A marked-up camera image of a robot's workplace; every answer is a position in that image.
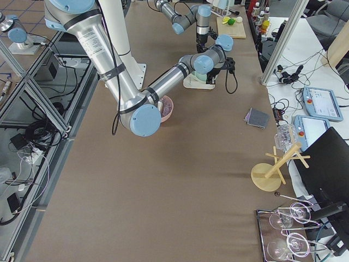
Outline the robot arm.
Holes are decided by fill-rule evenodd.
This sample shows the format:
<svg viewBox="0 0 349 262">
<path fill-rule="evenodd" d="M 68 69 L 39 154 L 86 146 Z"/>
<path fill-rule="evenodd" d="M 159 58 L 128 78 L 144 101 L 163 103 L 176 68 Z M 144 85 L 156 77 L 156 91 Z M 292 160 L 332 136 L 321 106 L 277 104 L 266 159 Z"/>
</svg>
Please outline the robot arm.
<svg viewBox="0 0 349 262">
<path fill-rule="evenodd" d="M 150 136 L 159 129 L 157 103 L 168 91 L 193 72 L 216 76 L 233 47 L 229 35 L 219 35 L 212 46 L 183 56 L 143 88 L 144 70 L 130 52 L 121 1 L 45 1 L 44 7 L 47 27 L 78 39 L 118 103 L 117 121 L 138 136 Z"/>
<path fill-rule="evenodd" d="M 177 13 L 175 5 L 172 6 L 169 1 L 154 1 L 154 9 L 148 1 L 147 5 L 153 11 L 164 14 L 172 23 L 172 28 L 176 34 L 182 34 L 191 25 L 196 24 L 196 49 L 198 53 L 208 50 L 205 45 L 209 36 L 214 40 L 218 37 L 218 34 L 209 25 L 211 8 L 208 5 L 193 5 L 191 7 L 187 5 L 189 12 L 184 15 Z"/>
</svg>

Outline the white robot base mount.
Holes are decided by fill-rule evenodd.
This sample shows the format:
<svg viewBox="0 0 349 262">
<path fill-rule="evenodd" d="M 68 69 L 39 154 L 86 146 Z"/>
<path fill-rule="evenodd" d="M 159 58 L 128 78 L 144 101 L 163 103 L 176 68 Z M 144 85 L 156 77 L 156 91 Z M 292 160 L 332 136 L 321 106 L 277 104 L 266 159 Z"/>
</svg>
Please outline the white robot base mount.
<svg viewBox="0 0 349 262">
<path fill-rule="evenodd" d="M 145 63 L 137 63 L 136 59 L 130 59 L 129 73 L 138 90 L 143 88 L 147 65 Z"/>
</svg>

